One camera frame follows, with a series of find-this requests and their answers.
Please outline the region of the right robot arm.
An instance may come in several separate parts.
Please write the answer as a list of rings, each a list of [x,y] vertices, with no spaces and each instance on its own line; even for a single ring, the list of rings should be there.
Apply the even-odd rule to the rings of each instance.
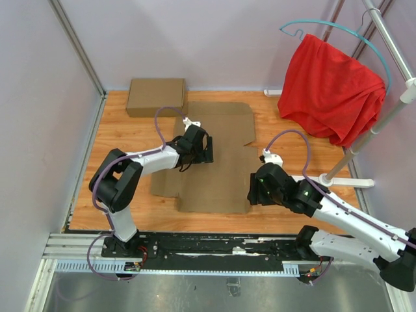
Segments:
[[[296,181],[273,163],[250,175],[252,205],[280,205],[293,213],[332,224],[349,237],[304,226],[294,244],[303,260],[314,255],[342,259],[375,270],[397,289],[415,290],[415,230],[382,222],[346,203],[328,188],[305,177]]]

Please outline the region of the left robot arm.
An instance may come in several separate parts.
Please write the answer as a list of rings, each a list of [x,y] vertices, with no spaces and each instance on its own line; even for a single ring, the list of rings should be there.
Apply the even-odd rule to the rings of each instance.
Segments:
[[[184,172],[193,164],[212,163],[213,138],[198,123],[155,149],[124,153],[112,149],[89,182],[93,206],[103,212],[112,231],[116,249],[125,257],[139,249],[139,230],[130,204],[140,178],[161,170]]]

